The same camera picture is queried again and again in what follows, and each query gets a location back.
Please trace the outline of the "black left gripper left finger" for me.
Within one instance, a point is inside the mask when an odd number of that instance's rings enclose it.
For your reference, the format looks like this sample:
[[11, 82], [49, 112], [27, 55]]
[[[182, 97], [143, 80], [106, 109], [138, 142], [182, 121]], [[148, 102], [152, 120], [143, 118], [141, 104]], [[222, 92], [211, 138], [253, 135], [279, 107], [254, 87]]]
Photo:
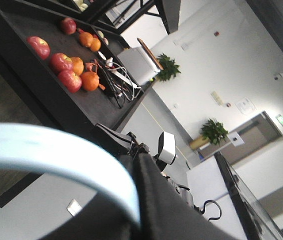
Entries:
[[97, 123], [91, 130], [93, 142], [114, 157], [136, 155], [136, 141], [131, 135], [116, 132]]

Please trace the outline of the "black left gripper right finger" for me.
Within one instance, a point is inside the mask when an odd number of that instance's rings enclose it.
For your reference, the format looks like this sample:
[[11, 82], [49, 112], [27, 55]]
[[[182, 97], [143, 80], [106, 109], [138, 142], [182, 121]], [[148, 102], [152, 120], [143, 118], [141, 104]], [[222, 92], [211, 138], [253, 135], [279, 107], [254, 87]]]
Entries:
[[136, 184], [141, 230], [102, 193], [44, 240], [232, 240], [233, 236], [208, 222], [173, 190], [153, 158], [140, 153], [119, 161]]

